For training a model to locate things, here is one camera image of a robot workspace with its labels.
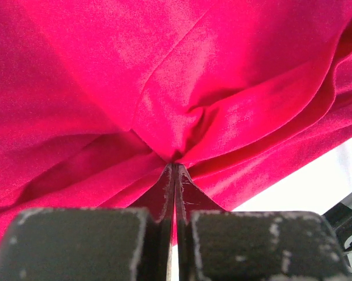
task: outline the red velvet cloth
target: red velvet cloth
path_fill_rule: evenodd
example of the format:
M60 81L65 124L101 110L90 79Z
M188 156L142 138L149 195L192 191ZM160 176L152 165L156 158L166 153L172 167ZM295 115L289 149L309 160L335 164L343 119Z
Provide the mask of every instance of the red velvet cloth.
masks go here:
M170 161L229 210L350 137L352 0L0 0L0 239Z

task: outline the red fabric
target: red fabric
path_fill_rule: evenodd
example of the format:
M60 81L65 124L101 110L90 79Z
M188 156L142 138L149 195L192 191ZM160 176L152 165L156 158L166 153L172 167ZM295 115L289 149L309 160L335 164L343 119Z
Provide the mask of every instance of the red fabric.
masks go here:
M0 239L170 161L232 209L350 137L352 0L0 0Z

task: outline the garment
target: garment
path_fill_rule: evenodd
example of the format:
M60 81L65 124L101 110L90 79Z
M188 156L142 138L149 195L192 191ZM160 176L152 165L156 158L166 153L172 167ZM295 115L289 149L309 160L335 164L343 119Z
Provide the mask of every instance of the garment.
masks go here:
M352 0L0 0L0 239L169 162L232 210L350 137Z

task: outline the cloth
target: cloth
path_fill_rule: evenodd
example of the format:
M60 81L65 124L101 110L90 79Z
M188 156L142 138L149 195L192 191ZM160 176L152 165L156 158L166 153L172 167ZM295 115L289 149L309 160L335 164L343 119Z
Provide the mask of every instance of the cloth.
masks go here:
M0 239L168 162L232 210L350 137L352 0L0 0Z

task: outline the white surface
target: white surface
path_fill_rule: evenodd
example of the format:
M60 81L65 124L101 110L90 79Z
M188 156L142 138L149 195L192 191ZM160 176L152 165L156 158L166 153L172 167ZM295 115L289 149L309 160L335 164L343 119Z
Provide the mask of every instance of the white surface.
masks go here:
M324 214L352 192L352 138L277 182L234 211L313 211ZM178 281L177 247L172 281Z

